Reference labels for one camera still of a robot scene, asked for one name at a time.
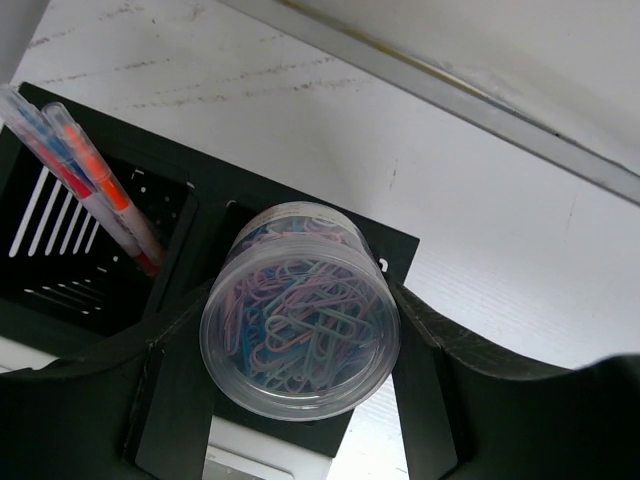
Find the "slotted compartment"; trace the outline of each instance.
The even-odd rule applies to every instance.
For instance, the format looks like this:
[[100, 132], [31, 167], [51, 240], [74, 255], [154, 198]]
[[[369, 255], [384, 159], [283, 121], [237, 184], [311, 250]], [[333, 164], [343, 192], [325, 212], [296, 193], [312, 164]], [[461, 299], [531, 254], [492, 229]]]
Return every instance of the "slotted compartment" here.
[[[188, 187], [105, 157], [168, 247]], [[0, 297], [96, 338], [141, 319], [154, 281], [22, 146], [0, 195], [0, 218]], [[54, 353], [67, 348], [58, 346]]]

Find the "round plastic container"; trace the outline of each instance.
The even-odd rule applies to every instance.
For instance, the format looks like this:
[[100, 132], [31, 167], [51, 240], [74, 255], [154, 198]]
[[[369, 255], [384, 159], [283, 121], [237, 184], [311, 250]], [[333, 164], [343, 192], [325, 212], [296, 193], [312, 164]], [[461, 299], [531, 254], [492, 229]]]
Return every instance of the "round plastic container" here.
[[279, 420], [338, 415], [387, 378], [398, 311], [356, 226], [293, 202], [238, 235], [202, 314], [202, 355], [218, 387]]

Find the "black plastic organizer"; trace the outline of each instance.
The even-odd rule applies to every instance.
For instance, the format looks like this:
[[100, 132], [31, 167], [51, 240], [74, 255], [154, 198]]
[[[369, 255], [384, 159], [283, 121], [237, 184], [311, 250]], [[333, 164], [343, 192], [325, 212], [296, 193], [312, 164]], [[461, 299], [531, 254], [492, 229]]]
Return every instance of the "black plastic organizer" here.
[[[326, 203], [33, 85], [23, 84], [20, 92], [39, 108], [65, 104], [158, 232], [167, 258], [152, 281], [101, 228], [91, 239], [95, 221], [75, 199], [67, 200], [52, 174], [42, 178], [40, 162], [5, 128], [0, 134], [0, 336], [57, 356], [72, 354], [215, 278], [236, 234], [260, 211], [294, 200]], [[34, 191], [22, 243], [9, 256]], [[389, 274], [404, 281], [418, 240], [339, 210], [386, 260]], [[335, 456], [351, 415], [309, 424], [279, 422], [238, 407], [220, 392], [215, 414], [329, 456]]]

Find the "white table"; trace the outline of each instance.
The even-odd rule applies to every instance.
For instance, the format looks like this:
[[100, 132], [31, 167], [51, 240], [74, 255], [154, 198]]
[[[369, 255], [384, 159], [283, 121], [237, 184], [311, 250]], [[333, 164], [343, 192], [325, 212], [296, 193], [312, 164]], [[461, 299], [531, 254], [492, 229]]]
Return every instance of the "white table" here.
[[407, 285], [480, 335], [640, 349], [640, 210], [610, 194], [213, 0], [52, 0], [32, 44], [16, 83], [419, 237]]

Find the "container lid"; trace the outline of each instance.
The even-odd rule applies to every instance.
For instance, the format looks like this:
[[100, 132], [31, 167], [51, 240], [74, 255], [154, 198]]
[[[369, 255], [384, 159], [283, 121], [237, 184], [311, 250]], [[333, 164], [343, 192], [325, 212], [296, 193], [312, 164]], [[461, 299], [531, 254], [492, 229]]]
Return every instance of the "container lid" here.
[[226, 265], [200, 344], [214, 381], [239, 405], [318, 420], [382, 385], [398, 356], [398, 311], [370, 258], [323, 238], [287, 237]]

